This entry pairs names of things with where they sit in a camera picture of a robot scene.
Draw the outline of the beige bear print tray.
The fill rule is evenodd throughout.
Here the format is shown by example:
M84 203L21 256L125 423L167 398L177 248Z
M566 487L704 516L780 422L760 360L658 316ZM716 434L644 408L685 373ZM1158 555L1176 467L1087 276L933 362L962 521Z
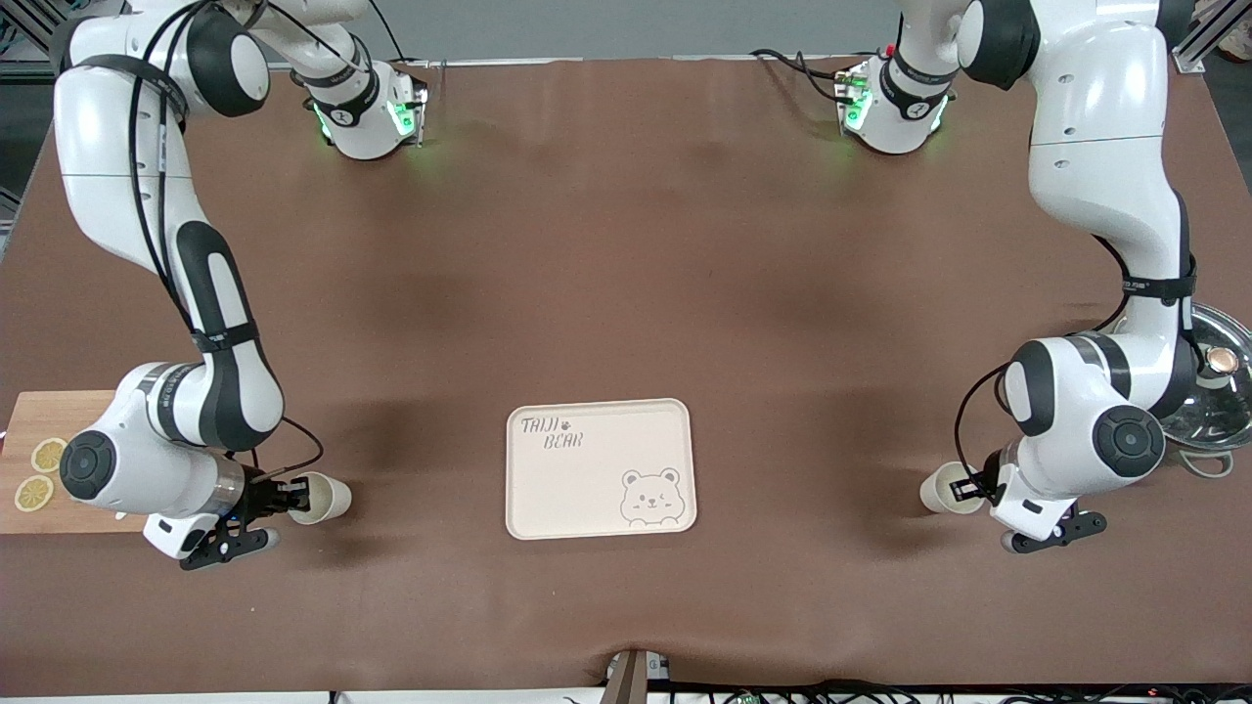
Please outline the beige bear print tray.
M535 405L506 423L505 525L521 541L684 532L692 418L676 398Z

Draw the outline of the aluminium frame profile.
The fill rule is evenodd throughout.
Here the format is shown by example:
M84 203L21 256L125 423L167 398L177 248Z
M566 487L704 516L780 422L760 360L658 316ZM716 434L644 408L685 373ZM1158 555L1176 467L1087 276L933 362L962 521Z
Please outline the aluminium frame profile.
M0 86L51 85L55 31L78 18L125 13L128 0L0 0Z
M1252 63L1252 0L1194 0L1189 31L1174 46L1173 61L1181 74L1202 74L1212 53Z

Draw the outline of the wooden post with device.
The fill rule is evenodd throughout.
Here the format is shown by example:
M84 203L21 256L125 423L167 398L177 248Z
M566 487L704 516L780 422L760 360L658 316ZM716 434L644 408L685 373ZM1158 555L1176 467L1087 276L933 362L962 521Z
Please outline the wooden post with device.
M608 661L607 681L598 704L649 704L649 686L670 681L670 660L661 651L617 651Z

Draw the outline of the bamboo cutting board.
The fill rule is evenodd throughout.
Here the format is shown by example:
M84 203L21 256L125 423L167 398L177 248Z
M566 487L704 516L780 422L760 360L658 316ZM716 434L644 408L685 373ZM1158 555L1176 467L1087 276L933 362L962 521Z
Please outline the bamboo cutting board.
M140 532L144 519L78 504L58 472L46 474L58 485L54 499L36 512L19 512L14 494L23 479L44 475L28 462L45 438L73 438L106 410L111 391L31 391L18 396L0 450L0 535L70 535Z

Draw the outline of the white IKEA cup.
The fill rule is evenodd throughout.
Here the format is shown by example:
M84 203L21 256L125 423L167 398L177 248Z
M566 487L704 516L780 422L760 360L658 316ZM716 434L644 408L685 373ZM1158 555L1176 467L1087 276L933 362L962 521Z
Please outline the white IKEA cup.
M352 490L339 480L316 471L295 476L293 485L307 490L305 509L290 509L288 516L295 524L316 525L341 517L352 504Z
M954 499L954 489L949 481L967 474L967 463L949 461L935 468L926 480L921 482L919 497L921 504L934 514L972 515L979 511L985 501L964 501L958 504Z

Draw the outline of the glass pot lid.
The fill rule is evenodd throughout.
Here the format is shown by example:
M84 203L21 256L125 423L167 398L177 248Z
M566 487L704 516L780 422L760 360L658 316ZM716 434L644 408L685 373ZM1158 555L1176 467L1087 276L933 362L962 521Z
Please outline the glass pot lid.
M1192 306L1194 375L1164 435L1197 452L1252 443L1252 329L1209 306Z

